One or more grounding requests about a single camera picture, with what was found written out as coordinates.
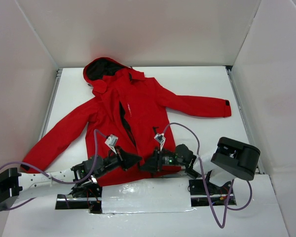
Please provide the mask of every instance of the jacket sleeve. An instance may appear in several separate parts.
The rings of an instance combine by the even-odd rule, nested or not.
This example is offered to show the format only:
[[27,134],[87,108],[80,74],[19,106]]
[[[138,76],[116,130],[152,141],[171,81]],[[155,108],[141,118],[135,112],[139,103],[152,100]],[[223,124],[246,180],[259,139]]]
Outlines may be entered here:
[[155,78],[147,80],[152,84],[155,99],[161,106],[181,111],[191,116],[209,118],[231,116],[231,108],[228,100],[202,96],[176,95],[162,87]]
[[[96,111],[94,99],[74,109],[36,143],[23,162],[45,170],[82,133],[88,121],[96,119]],[[27,173],[38,173],[26,165],[21,167]]]

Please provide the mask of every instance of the red jacket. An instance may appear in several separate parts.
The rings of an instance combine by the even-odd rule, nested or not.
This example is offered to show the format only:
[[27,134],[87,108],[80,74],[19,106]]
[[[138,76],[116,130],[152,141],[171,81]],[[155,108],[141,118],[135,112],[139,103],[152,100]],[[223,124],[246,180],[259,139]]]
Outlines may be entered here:
[[[94,155],[93,131],[98,129],[106,135],[119,138],[117,145],[123,150],[148,159],[159,144],[154,140],[155,131],[161,133],[169,123],[166,107],[191,116],[231,116],[229,101],[200,96],[181,96],[162,87],[155,78],[127,68],[111,59],[100,58],[85,67],[85,80],[93,86],[96,96],[74,109],[59,121],[26,155],[24,162],[45,170],[88,124],[86,146],[88,157]],[[174,151],[175,142],[171,129],[166,134],[164,148]],[[105,139],[98,136],[98,154],[105,158],[109,148]],[[179,167],[167,167],[165,175],[179,171]],[[101,177],[101,186],[127,183],[150,178],[135,165],[128,171],[120,168]]]

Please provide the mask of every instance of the white floor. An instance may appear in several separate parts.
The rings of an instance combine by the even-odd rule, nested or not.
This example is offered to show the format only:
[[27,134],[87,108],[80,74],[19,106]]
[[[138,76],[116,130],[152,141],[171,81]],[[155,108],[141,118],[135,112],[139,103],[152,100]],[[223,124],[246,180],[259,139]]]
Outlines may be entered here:
[[[191,128],[201,141],[201,154],[214,148],[220,137],[243,142],[248,138],[224,67],[141,67],[148,77],[176,94],[211,96],[228,99],[229,118],[196,118],[168,111],[170,122]],[[53,103],[47,131],[75,107],[91,99],[92,89],[82,76],[83,68],[63,69]],[[185,143],[195,151],[194,138],[181,127],[172,127],[177,144]],[[84,133],[49,167],[63,170],[87,159]],[[37,198],[22,208],[10,211],[3,236],[288,236],[284,221],[267,175],[256,175],[253,201],[243,211],[227,214],[225,229],[215,223],[209,207],[181,213],[100,214],[86,210],[54,210],[55,196]],[[239,206],[249,197],[247,184],[235,180],[234,193]],[[215,208],[222,217],[223,207]]]

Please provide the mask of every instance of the jacket hood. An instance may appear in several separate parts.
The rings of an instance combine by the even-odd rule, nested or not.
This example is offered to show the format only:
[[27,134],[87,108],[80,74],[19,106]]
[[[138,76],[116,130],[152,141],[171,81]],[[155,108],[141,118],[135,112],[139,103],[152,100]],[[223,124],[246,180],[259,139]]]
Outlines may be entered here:
[[104,93],[107,84],[102,81],[104,76],[114,76],[115,73],[123,68],[128,68],[115,60],[107,57],[97,58],[93,62],[85,66],[83,70],[83,77],[87,83],[91,84],[93,88]]

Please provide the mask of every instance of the white wall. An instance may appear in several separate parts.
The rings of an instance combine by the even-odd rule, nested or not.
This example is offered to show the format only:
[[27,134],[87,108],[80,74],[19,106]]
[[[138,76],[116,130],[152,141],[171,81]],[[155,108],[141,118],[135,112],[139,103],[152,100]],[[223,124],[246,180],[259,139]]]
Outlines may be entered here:
[[232,65],[260,0],[19,0],[60,67]]
[[296,236],[296,6],[262,0],[232,69],[242,109]]
[[[0,1],[0,166],[37,141],[55,76],[15,2]],[[0,236],[7,215],[0,213]]]

